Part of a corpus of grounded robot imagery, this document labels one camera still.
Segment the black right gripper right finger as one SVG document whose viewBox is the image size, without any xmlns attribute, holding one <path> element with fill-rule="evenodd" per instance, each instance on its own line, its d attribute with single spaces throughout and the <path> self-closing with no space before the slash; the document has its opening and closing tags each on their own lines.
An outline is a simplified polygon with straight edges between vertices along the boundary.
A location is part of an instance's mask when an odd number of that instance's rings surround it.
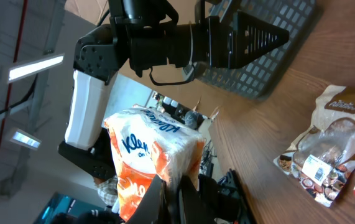
<svg viewBox="0 0 355 224">
<path fill-rule="evenodd" d="M 181 224 L 216 224 L 212 211 L 186 175 L 181 178 L 178 187 L 178 212 Z"/>
</svg>

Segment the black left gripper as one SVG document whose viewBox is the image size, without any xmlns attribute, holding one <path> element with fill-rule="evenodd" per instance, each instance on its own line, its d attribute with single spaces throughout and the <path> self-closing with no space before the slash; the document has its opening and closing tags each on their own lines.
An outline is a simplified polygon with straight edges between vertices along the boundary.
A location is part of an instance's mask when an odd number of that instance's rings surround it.
<svg viewBox="0 0 355 224">
<path fill-rule="evenodd" d="M 205 18 L 205 3 L 211 4 Z M 165 12 L 129 14 L 129 65 L 144 70 L 172 64 L 203 63 L 214 68 L 242 68 L 289 41 L 289 31 L 244 12 L 241 0 L 197 0 L 194 24 L 178 25 L 178 14 L 162 23 Z"/>
</svg>

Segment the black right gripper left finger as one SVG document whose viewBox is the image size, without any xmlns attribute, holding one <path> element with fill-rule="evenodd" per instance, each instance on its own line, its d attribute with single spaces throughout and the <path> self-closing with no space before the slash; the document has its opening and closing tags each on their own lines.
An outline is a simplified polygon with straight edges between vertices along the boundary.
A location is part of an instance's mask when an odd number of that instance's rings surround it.
<svg viewBox="0 0 355 224">
<path fill-rule="evenodd" d="M 139 206 L 126 224 L 163 224 L 168 221 L 166 182 L 155 176 Z"/>
</svg>

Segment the orange small box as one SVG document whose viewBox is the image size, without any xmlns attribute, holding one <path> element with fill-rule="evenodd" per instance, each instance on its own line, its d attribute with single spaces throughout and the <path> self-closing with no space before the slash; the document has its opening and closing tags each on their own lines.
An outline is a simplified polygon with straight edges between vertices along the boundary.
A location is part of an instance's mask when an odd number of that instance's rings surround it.
<svg viewBox="0 0 355 224">
<path fill-rule="evenodd" d="M 120 216 L 128 221 L 155 176 L 177 191 L 186 175 L 198 185 L 205 146 L 201 133 L 156 110 L 135 105 L 104 120 L 118 177 Z"/>
</svg>

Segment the brown snack pouch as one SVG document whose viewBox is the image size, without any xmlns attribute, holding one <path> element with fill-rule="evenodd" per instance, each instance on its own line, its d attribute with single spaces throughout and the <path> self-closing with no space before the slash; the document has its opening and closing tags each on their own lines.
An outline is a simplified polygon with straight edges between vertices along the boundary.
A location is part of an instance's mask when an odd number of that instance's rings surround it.
<svg viewBox="0 0 355 224">
<path fill-rule="evenodd" d="M 355 87 L 328 86 L 316 99 L 310 127 L 274 164 L 330 207 L 355 170 Z"/>
</svg>

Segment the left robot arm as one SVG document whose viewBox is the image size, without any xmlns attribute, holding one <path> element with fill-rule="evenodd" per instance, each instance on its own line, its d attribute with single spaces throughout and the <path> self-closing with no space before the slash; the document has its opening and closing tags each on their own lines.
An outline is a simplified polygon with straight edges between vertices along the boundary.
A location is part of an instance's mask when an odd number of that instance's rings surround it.
<svg viewBox="0 0 355 224">
<path fill-rule="evenodd" d="M 289 40 L 286 29 L 245 12 L 235 12 L 228 25 L 205 16 L 204 10 L 204 2 L 198 1 L 195 22 L 179 24 L 178 12 L 167 0 L 110 0 L 109 22 L 76 43 L 70 119 L 58 153 L 98 179 L 115 175 L 102 120 L 111 80 L 125 63 L 138 76 L 160 65 L 190 67 L 190 83 L 200 66 L 242 68 Z"/>
</svg>

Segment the person in checked shirt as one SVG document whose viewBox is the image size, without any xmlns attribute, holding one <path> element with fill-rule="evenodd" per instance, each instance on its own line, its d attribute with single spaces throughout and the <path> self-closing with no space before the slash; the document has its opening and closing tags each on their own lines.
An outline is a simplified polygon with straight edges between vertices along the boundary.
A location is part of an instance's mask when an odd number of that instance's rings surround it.
<svg viewBox="0 0 355 224">
<path fill-rule="evenodd" d="M 109 207 L 112 207 L 118 199 L 118 177 L 115 175 L 108 180 L 93 177 L 96 190 L 100 199 Z"/>
</svg>

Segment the grey plastic mesh basket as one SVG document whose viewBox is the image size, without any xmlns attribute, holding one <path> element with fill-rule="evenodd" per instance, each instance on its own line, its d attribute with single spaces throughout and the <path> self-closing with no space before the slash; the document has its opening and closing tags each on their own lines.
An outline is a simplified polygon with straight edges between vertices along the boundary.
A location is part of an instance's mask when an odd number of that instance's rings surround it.
<svg viewBox="0 0 355 224">
<path fill-rule="evenodd" d="M 246 98 L 264 99 L 274 89 L 318 14 L 315 0 L 242 0 L 237 11 L 289 31 L 289 41 L 243 68 L 207 69 L 198 79 Z"/>
</svg>

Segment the ceiling light fixture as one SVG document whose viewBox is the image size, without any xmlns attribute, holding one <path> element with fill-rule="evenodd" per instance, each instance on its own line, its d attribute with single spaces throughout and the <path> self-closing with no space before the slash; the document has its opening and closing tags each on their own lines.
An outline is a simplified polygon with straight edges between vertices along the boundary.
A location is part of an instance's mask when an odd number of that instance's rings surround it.
<svg viewBox="0 0 355 224">
<path fill-rule="evenodd" d="M 42 143 L 40 139 L 19 128 L 10 129 L 6 135 L 6 139 L 31 150 L 38 150 Z"/>
<path fill-rule="evenodd" d="M 65 54 L 48 54 L 39 59 L 19 62 L 9 67 L 7 83 L 35 75 L 63 63 Z"/>
</svg>

